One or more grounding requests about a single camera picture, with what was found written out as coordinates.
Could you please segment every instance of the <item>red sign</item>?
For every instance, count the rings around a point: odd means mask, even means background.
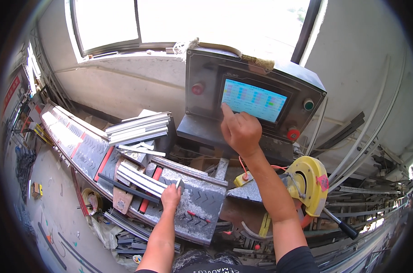
[[[17,75],[15,77],[15,79],[13,80],[13,83],[9,87],[7,95],[5,96],[5,99],[3,99],[3,112],[2,112],[2,115],[5,113],[5,110],[7,109],[8,103],[10,102],[10,100],[11,100],[13,94],[14,94],[14,91],[17,89],[19,84],[20,84],[20,78]]]
[[[317,183],[320,184],[320,187],[322,187],[322,191],[325,191],[329,188],[328,177],[325,174],[317,178]]]

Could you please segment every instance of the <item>touchscreen display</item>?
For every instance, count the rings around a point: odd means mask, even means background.
[[[226,79],[222,103],[234,112],[246,112],[257,118],[275,122],[287,100],[286,96],[247,83]]]

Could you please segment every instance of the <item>red emergency stop button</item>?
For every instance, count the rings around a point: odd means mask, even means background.
[[[201,83],[195,83],[191,87],[191,92],[193,92],[194,95],[200,95],[203,93],[203,84]]]
[[[298,129],[296,129],[296,127],[291,127],[291,128],[288,129],[287,138],[289,140],[294,141],[294,140],[298,139],[299,136],[300,136],[300,132],[299,132]]]

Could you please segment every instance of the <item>hand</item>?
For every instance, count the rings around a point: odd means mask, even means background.
[[[170,184],[161,194],[161,202],[164,207],[164,211],[171,210],[173,213],[176,212],[176,207],[181,200],[181,187],[176,189],[175,184]]]
[[[222,134],[232,149],[243,159],[259,151],[262,127],[258,119],[246,112],[234,114],[226,103],[222,103],[222,111]]]

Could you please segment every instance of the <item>red screwdriver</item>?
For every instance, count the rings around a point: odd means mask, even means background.
[[[208,219],[206,219],[206,218],[204,218],[204,217],[201,217],[201,216],[198,216],[198,215],[196,215],[196,213],[194,213],[194,212],[192,212],[192,211],[187,210],[187,213],[188,213],[189,215],[192,215],[192,216],[197,216],[197,217],[199,217],[200,219],[206,221],[207,223],[211,223],[211,221],[209,221]]]

